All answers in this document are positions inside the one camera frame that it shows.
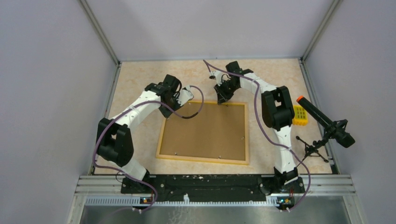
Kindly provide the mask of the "yellow picture frame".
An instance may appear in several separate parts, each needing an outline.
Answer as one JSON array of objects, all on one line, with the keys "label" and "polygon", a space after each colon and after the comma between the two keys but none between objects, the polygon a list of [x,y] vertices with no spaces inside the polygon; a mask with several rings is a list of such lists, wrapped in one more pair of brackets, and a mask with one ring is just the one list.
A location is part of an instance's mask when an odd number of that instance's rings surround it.
[{"label": "yellow picture frame", "polygon": [[156,150],[158,159],[249,164],[249,113],[243,102],[217,104],[192,100],[179,113],[197,112],[191,119],[172,115],[163,120]]}]

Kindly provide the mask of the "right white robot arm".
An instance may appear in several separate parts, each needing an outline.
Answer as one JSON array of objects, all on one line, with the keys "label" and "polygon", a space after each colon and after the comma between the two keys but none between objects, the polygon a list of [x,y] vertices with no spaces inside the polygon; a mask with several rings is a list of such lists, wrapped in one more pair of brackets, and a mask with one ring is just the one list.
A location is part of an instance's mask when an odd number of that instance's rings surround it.
[{"label": "right white robot arm", "polygon": [[274,164],[274,187],[279,192],[287,192],[298,179],[298,170],[291,152],[291,128],[295,117],[290,92],[286,86],[276,87],[265,82],[250,69],[242,69],[237,61],[226,65],[226,70],[214,69],[210,79],[216,84],[218,104],[229,101],[238,89],[250,91],[255,99],[261,100],[262,120],[273,130],[277,142]]}]

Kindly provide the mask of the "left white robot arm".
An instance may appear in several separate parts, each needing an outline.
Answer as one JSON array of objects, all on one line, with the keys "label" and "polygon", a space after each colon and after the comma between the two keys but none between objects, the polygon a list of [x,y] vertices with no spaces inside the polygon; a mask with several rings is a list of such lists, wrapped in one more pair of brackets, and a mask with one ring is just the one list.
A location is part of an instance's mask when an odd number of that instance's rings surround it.
[{"label": "left white robot arm", "polygon": [[98,124],[94,159],[111,162],[115,170],[133,178],[132,187],[139,193],[149,189],[149,172],[134,158],[132,133],[152,112],[159,110],[165,118],[193,99],[191,86],[182,86],[175,76],[148,84],[140,96],[124,111]]}]

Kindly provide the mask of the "yellow screw box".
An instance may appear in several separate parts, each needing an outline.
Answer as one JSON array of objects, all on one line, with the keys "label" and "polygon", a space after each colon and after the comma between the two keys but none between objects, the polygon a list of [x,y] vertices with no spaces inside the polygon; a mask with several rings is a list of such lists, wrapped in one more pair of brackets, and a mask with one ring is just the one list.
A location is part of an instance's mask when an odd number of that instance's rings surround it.
[{"label": "yellow screw box", "polygon": [[306,126],[308,124],[308,115],[306,110],[300,105],[293,105],[295,117],[292,120],[293,125]]}]

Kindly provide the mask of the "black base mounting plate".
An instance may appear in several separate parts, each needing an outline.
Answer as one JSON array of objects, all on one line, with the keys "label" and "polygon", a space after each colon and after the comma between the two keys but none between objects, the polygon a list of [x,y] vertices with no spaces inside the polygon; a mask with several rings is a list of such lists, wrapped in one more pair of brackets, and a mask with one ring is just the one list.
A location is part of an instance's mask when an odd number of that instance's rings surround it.
[{"label": "black base mounting plate", "polygon": [[122,194],[148,194],[158,202],[181,201],[185,195],[191,202],[264,202],[270,195],[305,192],[303,180],[286,185],[273,175],[150,175],[146,184],[124,178]]}]

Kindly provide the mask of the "black mini tripod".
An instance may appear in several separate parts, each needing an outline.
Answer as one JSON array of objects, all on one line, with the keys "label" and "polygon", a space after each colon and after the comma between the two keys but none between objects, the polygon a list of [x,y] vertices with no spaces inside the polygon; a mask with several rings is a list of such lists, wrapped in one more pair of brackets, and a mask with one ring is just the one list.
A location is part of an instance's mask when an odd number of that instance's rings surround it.
[{"label": "black mini tripod", "polygon": [[301,161],[301,163],[307,158],[307,157],[320,157],[323,159],[325,163],[329,163],[329,161],[319,153],[319,149],[321,147],[324,147],[326,143],[328,142],[328,139],[323,139],[323,140],[318,140],[318,141],[313,141],[312,144],[308,144],[304,140],[302,140],[299,136],[296,136],[296,139],[302,143],[304,143],[304,157]]}]

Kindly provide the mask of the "aluminium front rail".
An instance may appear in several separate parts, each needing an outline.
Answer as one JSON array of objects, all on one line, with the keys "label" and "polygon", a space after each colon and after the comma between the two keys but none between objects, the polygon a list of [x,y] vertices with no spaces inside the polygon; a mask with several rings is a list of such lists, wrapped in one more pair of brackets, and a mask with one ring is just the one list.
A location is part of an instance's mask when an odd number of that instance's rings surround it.
[{"label": "aluminium front rail", "polygon": [[[308,196],[354,196],[356,189],[349,175],[302,175],[305,187],[310,182]],[[121,178],[114,175],[86,175],[80,176],[75,189],[75,195],[103,195],[119,194]]]}]

